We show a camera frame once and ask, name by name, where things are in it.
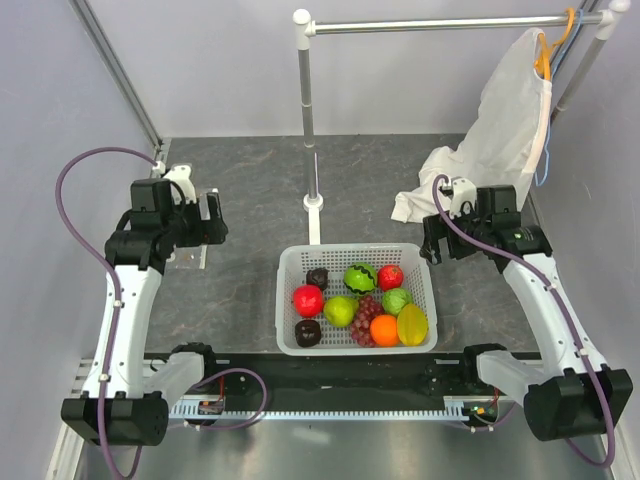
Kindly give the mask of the dark mangosteen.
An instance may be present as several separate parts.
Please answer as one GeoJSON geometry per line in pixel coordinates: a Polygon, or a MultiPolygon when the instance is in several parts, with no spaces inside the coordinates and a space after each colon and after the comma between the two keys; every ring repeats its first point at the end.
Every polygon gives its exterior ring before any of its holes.
{"type": "Polygon", "coordinates": [[[301,320],[295,325],[294,337],[296,344],[301,348],[316,346],[322,339],[320,324],[312,319],[301,320]]]}
{"type": "Polygon", "coordinates": [[[315,268],[306,272],[306,284],[325,291],[329,284],[329,271],[326,268],[315,268]]]}

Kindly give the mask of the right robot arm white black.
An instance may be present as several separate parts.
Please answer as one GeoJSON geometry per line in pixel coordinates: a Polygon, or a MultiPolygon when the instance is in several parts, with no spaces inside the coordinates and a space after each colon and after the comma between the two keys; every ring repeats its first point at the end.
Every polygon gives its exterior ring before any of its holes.
{"type": "Polygon", "coordinates": [[[457,371],[460,386],[473,394],[493,386],[509,396],[541,441],[613,436],[632,380],[608,365],[581,326],[546,235],[522,223],[514,187],[476,187],[439,175],[432,195],[437,212],[423,220],[422,257],[437,265],[444,254],[459,260],[483,252],[515,293],[542,360],[534,368],[498,344],[468,347],[457,371]]]}

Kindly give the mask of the purple grape bunch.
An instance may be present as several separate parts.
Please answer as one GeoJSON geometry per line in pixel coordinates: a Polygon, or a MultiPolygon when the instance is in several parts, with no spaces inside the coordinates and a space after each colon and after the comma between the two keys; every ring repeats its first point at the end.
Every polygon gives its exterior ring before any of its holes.
{"type": "Polygon", "coordinates": [[[373,348],[376,343],[371,335],[372,321],[384,315],[385,311],[380,302],[371,295],[358,299],[358,308],[350,324],[351,338],[361,347],[373,348]]]}

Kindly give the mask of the orange fruit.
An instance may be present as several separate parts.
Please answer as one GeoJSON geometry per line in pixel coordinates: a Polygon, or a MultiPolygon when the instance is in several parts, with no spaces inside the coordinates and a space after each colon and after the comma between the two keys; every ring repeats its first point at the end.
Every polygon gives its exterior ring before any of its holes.
{"type": "Polygon", "coordinates": [[[375,317],[370,324],[370,335],[377,346],[395,347],[399,343],[396,318],[389,314],[375,317]]]}

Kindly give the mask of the small red apple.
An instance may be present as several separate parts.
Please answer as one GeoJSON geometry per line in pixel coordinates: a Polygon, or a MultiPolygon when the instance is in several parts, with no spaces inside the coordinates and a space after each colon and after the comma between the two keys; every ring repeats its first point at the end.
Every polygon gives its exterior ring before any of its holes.
{"type": "Polygon", "coordinates": [[[402,286],[404,272],[398,265],[385,265],[378,271],[377,279],[378,287],[386,292],[402,286]]]}

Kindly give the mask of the light green pear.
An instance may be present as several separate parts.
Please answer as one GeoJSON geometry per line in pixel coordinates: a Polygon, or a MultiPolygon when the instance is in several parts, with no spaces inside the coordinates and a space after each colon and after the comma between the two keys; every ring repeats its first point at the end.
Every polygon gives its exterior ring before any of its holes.
{"type": "Polygon", "coordinates": [[[349,326],[359,308],[359,302],[352,297],[334,296],[324,304],[323,314],[326,320],[336,328],[349,326]]]}

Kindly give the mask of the big red apple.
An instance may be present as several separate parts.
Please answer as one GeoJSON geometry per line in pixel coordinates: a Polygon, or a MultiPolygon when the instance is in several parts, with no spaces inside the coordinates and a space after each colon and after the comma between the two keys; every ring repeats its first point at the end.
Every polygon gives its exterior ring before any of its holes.
{"type": "Polygon", "coordinates": [[[323,291],[315,285],[298,287],[293,292],[292,301],[294,309],[303,318],[315,317],[324,308],[323,291]]]}

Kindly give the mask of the yellow starfruit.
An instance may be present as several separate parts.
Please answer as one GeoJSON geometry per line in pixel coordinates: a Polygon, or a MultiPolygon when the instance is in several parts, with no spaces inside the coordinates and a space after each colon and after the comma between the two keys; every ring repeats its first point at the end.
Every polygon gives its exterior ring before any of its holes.
{"type": "Polygon", "coordinates": [[[420,345],[429,332],[426,314],[415,304],[407,304],[397,316],[397,335],[409,347],[420,345]]]}

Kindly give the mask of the clear zip top bag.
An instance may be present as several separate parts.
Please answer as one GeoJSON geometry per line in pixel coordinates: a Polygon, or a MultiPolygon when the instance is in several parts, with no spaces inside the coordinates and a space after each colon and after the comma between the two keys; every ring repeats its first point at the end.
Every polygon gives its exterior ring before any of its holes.
{"type": "MultiPolygon", "coordinates": [[[[218,194],[217,188],[197,188],[199,212],[203,220],[209,220],[211,215],[207,203],[209,193],[218,194]]],[[[176,248],[166,263],[166,270],[204,270],[206,268],[208,246],[176,248]]]]}

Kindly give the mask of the green lettuce toy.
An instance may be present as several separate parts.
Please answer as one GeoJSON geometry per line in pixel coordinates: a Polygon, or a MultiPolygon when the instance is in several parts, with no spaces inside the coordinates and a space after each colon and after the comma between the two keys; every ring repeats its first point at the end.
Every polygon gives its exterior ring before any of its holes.
{"type": "Polygon", "coordinates": [[[406,305],[412,303],[413,296],[411,292],[402,287],[386,291],[381,301],[384,311],[393,316],[398,316],[406,305]]]}

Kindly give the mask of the white plastic mesh basket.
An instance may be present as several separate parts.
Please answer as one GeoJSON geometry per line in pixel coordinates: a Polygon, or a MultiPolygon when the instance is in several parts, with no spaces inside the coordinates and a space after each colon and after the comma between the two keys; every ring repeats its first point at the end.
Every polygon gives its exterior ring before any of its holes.
{"type": "Polygon", "coordinates": [[[420,257],[419,248],[409,243],[356,243],[300,245],[285,249],[279,260],[276,283],[275,329],[281,352],[290,356],[362,356],[427,353],[438,340],[438,317],[429,267],[420,257]],[[423,341],[416,346],[401,343],[394,347],[365,347],[353,337],[355,331],[343,321],[330,322],[322,311],[312,319],[319,324],[319,342],[311,347],[300,346],[295,338],[295,326],[303,317],[295,308],[294,291],[306,284],[306,274],[317,268],[328,271],[327,288],[323,298],[329,301],[344,297],[356,304],[358,295],[344,283],[349,267],[364,263],[374,270],[386,265],[398,266],[413,303],[426,315],[428,330],[423,341]]]}

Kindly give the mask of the orange clothes hanger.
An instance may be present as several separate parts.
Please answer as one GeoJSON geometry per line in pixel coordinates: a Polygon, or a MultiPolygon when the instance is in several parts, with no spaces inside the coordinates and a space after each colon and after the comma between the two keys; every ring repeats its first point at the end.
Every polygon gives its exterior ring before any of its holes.
{"type": "Polygon", "coordinates": [[[576,10],[574,8],[567,8],[565,13],[567,14],[565,31],[557,41],[549,45],[544,33],[540,33],[537,38],[539,43],[539,52],[536,60],[534,61],[534,70],[540,78],[546,81],[552,80],[552,54],[565,44],[570,33],[573,31],[574,24],[576,22],[576,10]]]}

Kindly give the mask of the white cloth garment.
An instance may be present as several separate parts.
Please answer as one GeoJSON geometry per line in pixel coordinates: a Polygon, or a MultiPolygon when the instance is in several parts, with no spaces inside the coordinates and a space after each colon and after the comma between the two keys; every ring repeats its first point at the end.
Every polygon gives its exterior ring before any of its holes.
{"type": "Polygon", "coordinates": [[[477,187],[512,185],[522,208],[542,155],[549,126],[552,83],[534,68],[544,33],[530,28],[507,50],[486,83],[477,119],[453,150],[434,149],[419,171],[419,187],[400,192],[394,221],[420,223],[437,209],[432,184],[439,174],[477,187]]]}

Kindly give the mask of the green watermelon toy ball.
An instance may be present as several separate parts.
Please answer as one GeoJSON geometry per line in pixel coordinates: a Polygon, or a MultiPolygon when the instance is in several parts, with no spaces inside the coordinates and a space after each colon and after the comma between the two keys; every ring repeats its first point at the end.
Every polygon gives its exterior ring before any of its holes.
{"type": "Polygon", "coordinates": [[[378,287],[377,271],[367,263],[354,263],[345,270],[343,283],[357,297],[368,295],[378,287]]]}

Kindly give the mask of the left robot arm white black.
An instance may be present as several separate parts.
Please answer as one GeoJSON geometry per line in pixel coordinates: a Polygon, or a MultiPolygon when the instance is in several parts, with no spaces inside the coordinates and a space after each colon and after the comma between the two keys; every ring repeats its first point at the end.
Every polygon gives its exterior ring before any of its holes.
{"type": "Polygon", "coordinates": [[[176,248],[220,245],[228,233],[217,190],[188,196],[185,180],[137,180],[131,208],[105,244],[106,304],[93,364],[77,398],[67,398],[62,420],[99,445],[156,446],[170,409],[192,388],[208,393],[219,382],[212,348],[175,347],[150,377],[144,349],[152,306],[176,248]]]}

